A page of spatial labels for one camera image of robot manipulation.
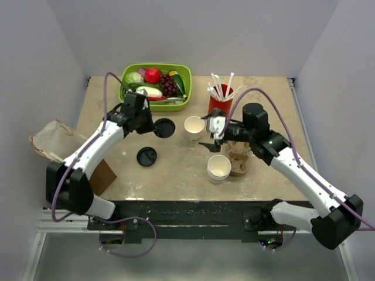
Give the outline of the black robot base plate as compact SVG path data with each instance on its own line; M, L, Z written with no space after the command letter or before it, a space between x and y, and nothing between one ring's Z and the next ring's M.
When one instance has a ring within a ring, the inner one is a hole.
M88 230L119 231L125 222L125 241L139 244L143 239L204 239L257 242L258 232L276 231L278 226L266 214L272 201L116 201L113 221L106 224L95 218Z

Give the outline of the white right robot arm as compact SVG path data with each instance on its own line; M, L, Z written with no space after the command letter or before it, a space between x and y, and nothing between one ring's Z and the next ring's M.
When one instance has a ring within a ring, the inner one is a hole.
M301 207L274 199L249 220L259 231L289 225L313 234L325 248L335 249L360 228L363 201L336 189L311 168L292 143L273 131L262 105L243 106L242 120L228 119L216 108L204 116L213 143L205 143L211 152L219 152L228 141L247 143L253 155L285 176L311 203Z

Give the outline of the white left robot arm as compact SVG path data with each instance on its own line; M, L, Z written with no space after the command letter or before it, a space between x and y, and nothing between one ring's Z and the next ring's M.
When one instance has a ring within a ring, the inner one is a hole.
M60 163L51 163L46 171L46 197L52 204L52 218L58 222L56 209L71 214L101 218L107 229L121 224L115 204L95 195L90 178L106 154L129 133L156 132L146 90L129 91L120 110L106 112L100 126L85 143Z

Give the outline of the white paper coffee cup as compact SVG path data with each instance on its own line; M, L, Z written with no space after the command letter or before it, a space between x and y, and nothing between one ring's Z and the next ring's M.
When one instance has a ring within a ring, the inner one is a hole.
M205 122L199 116L190 116L184 122L184 129L187 134L187 138L191 142L198 142L202 136L205 129Z

